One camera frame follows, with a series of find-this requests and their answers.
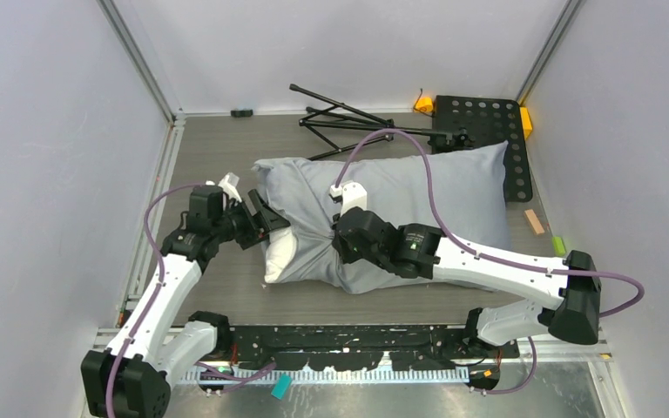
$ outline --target black metal panel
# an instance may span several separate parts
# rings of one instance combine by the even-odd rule
[[[468,146],[465,146],[463,141],[448,143],[445,137],[434,136],[429,140],[434,154],[509,141],[503,158],[503,165],[506,167],[506,178],[503,182],[504,199],[507,202],[532,200],[530,165],[524,143],[522,115],[516,101],[437,96],[432,129],[463,132],[469,139]]]
[[[256,369],[275,361],[279,370],[371,369],[388,351],[394,370],[440,370],[455,366],[451,360],[472,356],[463,353],[463,329],[445,325],[362,326],[240,326],[233,329],[237,359]],[[517,358],[517,345],[501,347],[503,357]],[[497,355],[496,349],[486,353]],[[205,360],[228,359],[229,353]]]

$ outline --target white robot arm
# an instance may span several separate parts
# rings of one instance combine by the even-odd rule
[[[598,278],[551,274],[553,271],[595,270],[591,256],[571,252],[566,259],[535,257],[504,251],[456,237],[469,253],[432,226],[392,226],[368,211],[365,188],[356,182],[332,186],[330,196],[342,203],[335,215],[334,248],[343,262],[370,261],[404,278],[423,277],[493,287],[525,300],[499,308],[477,308],[466,320],[472,341],[499,347],[510,340],[550,333],[577,344],[598,342],[601,285]],[[510,264],[538,267],[518,269],[481,258],[486,253]]]
[[[230,173],[218,185],[207,182],[193,189],[184,225],[160,249],[164,269],[156,267],[133,315],[106,350],[91,350],[84,357],[81,375],[92,415],[108,416],[105,399],[113,387],[114,416],[162,416],[182,374],[205,355],[223,353],[232,345],[227,317],[204,311],[191,315],[181,333],[165,341],[181,304],[221,243],[234,240],[248,249],[270,232],[290,226],[255,190],[248,194],[257,210],[252,215],[237,193],[236,179]],[[116,372],[111,372],[115,364]]]

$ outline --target gray pillow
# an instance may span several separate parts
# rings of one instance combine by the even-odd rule
[[[453,233],[486,246],[510,249],[503,200],[503,153],[506,143],[471,151],[429,155],[435,202]],[[382,287],[430,283],[402,279],[366,260],[342,264],[332,247],[332,216],[340,211],[328,195],[343,163],[274,158],[255,162],[258,191],[291,222],[294,257],[276,282],[322,280],[348,293]],[[419,156],[355,162],[346,180],[368,191],[368,209],[398,227],[410,223],[437,226],[429,209],[427,176]],[[476,287],[468,283],[465,286]]]

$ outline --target floor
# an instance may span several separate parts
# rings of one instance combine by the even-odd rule
[[[421,114],[382,115],[398,125],[429,127]],[[202,180],[218,181],[227,172],[240,176],[240,193],[255,188],[250,170],[260,158],[309,157],[328,151],[311,132],[297,124],[295,115],[252,118],[189,118],[172,175],[172,185]],[[329,137],[340,145],[362,138],[362,132],[330,130]],[[399,141],[367,146],[359,158],[398,158],[415,153],[410,144]],[[341,155],[331,159],[343,160]],[[535,236],[524,210],[531,208],[546,224],[537,194],[527,204],[509,203],[507,216],[514,251],[540,256],[553,254],[551,236]],[[187,208],[187,193],[171,196],[160,223],[163,237],[177,227],[179,213]],[[177,322],[183,324],[197,310],[225,314],[233,324],[429,324],[464,323],[474,307],[497,307],[517,298],[446,284],[414,285],[351,295],[340,288],[307,280],[298,283],[263,285],[263,254],[258,248],[245,252],[227,244],[206,269],[204,277],[186,298]]]

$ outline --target black metal stand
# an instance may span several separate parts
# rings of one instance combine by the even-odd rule
[[[309,91],[306,89],[302,89],[296,84],[291,84],[288,86],[288,88],[291,91],[298,91],[301,94],[306,94],[311,98],[316,98],[317,100],[321,100],[324,103],[330,104],[328,108],[323,110],[318,110],[313,107],[307,107],[306,110],[308,115],[305,116],[304,118],[299,119],[299,126],[303,126],[309,129],[314,135],[319,137],[319,139],[326,142],[329,146],[332,147],[332,151],[323,152],[321,154],[317,154],[309,158],[312,161],[331,157],[333,155],[337,155],[342,152],[352,151],[357,146],[357,144],[352,144],[348,146],[339,146],[335,142],[327,138],[324,134],[319,132],[316,128],[336,128],[336,129],[349,129],[355,131],[379,131],[384,128],[394,128],[400,131],[405,131],[412,135],[422,135],[430,137],[430,140],[434,140],[434,138],[442,138],[443,142],[446,144],[456,144],[456,141],[458,141],[457,143],[461,144],[462,147],[470,148],[470,139],[468,138],[468,134],[466,131],[451,132],[451,131],[437,131],[434,129],[418,129],[418,128],[396,126],[394,124],[394,119],[378,118],[376,115],[372,115],[370,113],[361,111],[360,109],[356,109],[347,104],[337,102],[331,98],[324,97],[321,94],[314,93],[313,91]],[[357,115],[357,117],[348,114],[333,113],[333,111],[337,109],[343,109],[345,111],[349,111]],[[333,118],[335,120],[314,119],[317,117]],[[394,139],[393,135],[382,135],[380,137],[371,139],[370,141],[367,142],[366,145],[372,145],[382,141],[392,141],[393,139]]]

